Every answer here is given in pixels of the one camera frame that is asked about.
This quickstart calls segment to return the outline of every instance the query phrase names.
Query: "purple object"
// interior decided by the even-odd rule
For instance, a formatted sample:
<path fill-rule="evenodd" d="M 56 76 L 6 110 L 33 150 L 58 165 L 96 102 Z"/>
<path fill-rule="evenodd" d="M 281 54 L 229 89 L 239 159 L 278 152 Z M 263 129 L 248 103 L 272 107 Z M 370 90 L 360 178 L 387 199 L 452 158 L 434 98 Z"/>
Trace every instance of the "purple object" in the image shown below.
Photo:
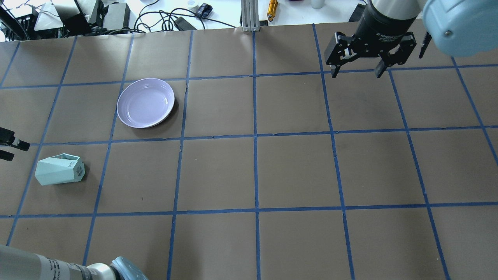
<path fill-rule="evenodd" d="M 129 85 L 118 99 L 119 119 L 137 129 L 162 122 L 173 109 L 175 95 L 168 83 L 155 78 L 138 80 Z"/>

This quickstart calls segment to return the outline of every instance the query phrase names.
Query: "yellow screwdriver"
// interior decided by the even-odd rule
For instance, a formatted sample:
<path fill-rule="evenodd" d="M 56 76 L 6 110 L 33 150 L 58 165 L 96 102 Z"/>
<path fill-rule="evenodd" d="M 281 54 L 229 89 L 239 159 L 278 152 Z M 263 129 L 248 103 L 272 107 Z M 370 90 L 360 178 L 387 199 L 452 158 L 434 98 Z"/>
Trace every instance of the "yellow screwdriver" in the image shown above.
<path fill-rule="evenodd" d="M 273 21 L 275 18 L 275 13 L 277 12 L 278 2 L 277 0 L 270 0 L 270 5 L 268 5 L 268 21 Z"/>

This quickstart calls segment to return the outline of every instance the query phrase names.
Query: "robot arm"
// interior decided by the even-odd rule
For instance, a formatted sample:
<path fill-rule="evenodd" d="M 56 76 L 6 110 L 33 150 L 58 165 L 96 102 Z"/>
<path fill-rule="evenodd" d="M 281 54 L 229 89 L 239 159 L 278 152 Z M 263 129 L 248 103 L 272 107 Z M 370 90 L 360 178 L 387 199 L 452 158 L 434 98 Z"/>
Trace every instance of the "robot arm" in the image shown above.
<path fill-rule="evenodd" d="M 420 58 L 431 39 L 451 56 L 471 56 L 498 46 L 496 0 L 368 0 L 355 34 L 336 32 L 325 50 L 332 76 L 362 57 L 381 58 L 377 77 L 394 64 L 406 63 L 416 46 L 408 29 L 421 11 L 427 35 Z"/>

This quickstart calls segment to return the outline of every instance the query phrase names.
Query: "purple plate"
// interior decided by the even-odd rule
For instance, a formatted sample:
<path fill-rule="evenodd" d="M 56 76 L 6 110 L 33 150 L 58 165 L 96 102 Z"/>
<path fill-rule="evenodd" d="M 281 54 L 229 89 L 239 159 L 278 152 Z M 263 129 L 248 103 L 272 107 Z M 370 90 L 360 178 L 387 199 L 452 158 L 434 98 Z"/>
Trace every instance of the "purple plate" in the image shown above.
<path fill-rule="evenodd" d="M 162 122 L 174 103 L 175 95 L 168 83 L 147 78 L 129 85 L 119 97 L 116 109 L 125 125 L 143 129 Z"/>

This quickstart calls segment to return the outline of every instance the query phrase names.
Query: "teal carton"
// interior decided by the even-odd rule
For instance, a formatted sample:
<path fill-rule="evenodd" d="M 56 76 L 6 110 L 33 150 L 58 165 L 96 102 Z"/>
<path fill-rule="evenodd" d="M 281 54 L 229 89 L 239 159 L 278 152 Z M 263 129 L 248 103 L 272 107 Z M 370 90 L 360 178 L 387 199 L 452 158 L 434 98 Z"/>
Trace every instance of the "teal carton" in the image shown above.
<path fill-rule="evenodd" d="M 79 156 L 60 154 L 38 161 L 35 178 L 42 186 L 79 182 L 85 175 L 85 165 Z"/>

